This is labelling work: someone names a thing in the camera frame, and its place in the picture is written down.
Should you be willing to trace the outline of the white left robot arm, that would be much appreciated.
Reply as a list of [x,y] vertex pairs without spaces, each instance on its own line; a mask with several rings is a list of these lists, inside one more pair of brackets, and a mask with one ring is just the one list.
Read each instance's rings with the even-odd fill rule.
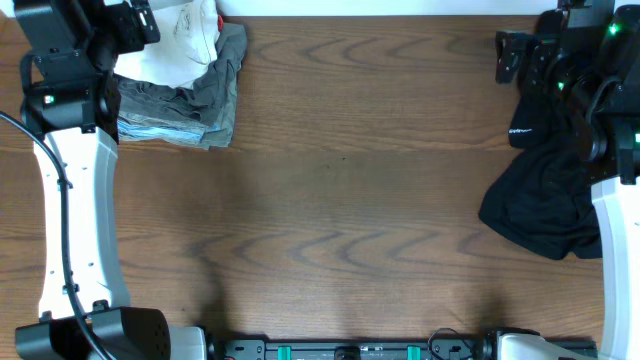
[[30,51],[14,125],[34,143],[45,198],[46,267],[38,320],[15,331],[23,359],[204,359],[198,327],[136,308],[118,254],[113,205],[122,54],[156,43],[145,1],[20,0]]

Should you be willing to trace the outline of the white t-shirt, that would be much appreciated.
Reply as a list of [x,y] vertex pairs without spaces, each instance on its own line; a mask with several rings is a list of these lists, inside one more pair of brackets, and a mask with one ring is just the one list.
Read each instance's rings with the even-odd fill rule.
[[118,57],[115,73],[172,88],[191,88],[217,60],[220,36],[215,0],[151,0],[161,39]]

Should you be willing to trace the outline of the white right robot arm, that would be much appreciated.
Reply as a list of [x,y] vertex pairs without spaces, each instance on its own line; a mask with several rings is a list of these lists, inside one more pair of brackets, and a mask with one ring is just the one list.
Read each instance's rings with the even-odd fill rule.
[[499,31],[496,80],[570,126],[602,245],[605,315],[590,359],[639,356],[639,7],[561,1],[532,34]]

